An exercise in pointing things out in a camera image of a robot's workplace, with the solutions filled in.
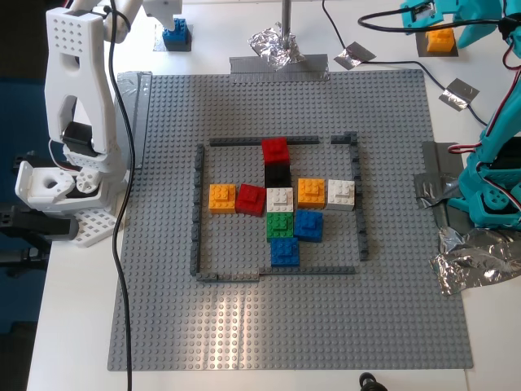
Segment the lego baseplate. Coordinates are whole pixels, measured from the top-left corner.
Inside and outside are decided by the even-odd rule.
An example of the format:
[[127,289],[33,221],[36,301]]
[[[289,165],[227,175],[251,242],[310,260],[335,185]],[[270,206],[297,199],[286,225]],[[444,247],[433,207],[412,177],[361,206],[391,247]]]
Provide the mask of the lego baseplate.
[[[322,145],[346,129],[357,132],[363,179],[369,252],[360,272],[195,281],[187,259],[196,145],[309,134]],[[226,75],[153,77],[122,254],[134,369],[472,367],[462,299],[440,294],[428,265],[437,252],[436,224],[415,201],[413,178],[425,171],[422,142],[432,139],[421,71],[342,72],[330,81],[256,86]],[[341,178],[348,168],[332,156],[311,158],[331,159],[331,175]],[[211,169],[217,163],[223,177],[236,172],[231,161]],[[264,237],[264,229],[248,234]],[[235,255],[230,240],[216,243],[223,257]],[[246,242],[241,251],[258,248]],[[108,368],[125,369],[119,293]]]

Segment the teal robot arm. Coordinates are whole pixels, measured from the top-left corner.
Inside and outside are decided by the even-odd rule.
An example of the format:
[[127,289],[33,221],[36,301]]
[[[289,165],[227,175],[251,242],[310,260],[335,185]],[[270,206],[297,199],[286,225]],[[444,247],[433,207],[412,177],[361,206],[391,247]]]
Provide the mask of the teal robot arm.
[[[521,57],[521,0],[408,0],[401,8],[411,10],[402,14],[404,26],[411,28],[442,22],[447,14],[452,14],[454,21],[502,19],[503,39]],[[468,46],[495,29],[494,25],[466,26],[458,46]],[[463,197],[449,200],[449,205],[468,212],[476,226],[521,231],[521,143],[514,138],[521,130],[520,73],[516,73],[510,94],[479,142],[471,146],[474,152],[459,178]]]

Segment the metal pole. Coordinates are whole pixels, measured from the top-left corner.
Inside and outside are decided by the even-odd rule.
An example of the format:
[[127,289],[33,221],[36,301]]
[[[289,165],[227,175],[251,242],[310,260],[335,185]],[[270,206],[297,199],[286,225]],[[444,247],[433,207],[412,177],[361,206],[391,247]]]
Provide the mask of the metal pole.
[[282,44],[284,49],[290,47],[291,0],[282,0]]

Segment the orange lego brick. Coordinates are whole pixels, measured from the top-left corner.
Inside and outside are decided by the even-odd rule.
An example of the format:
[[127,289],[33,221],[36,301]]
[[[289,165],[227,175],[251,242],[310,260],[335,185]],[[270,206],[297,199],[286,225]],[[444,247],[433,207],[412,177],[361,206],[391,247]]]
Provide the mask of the orange lego brick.
[[235,185],[210,185],[210,213],[235,213]]
[[449,53],[456,43],[452,29],[430,31],[427,35],[427,51],[434,53]]
[[299,178],[299,208],[322,209],[326,204],[324,179]]

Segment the blue lego brick on table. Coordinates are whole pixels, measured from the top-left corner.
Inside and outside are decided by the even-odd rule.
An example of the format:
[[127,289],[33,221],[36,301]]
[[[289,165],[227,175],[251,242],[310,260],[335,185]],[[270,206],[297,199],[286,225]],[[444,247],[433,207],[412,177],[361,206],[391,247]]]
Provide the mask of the blue lego brick on table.
[[175,30],[163,29],[164,43],[188,43],[188,25],[186,19],[174,19]]
[[305,242],[322,242],[324,216],[320,212],[298,209],[293,235]]
[[299,266],[299,240],[297,238],[271,239],[271,266]]

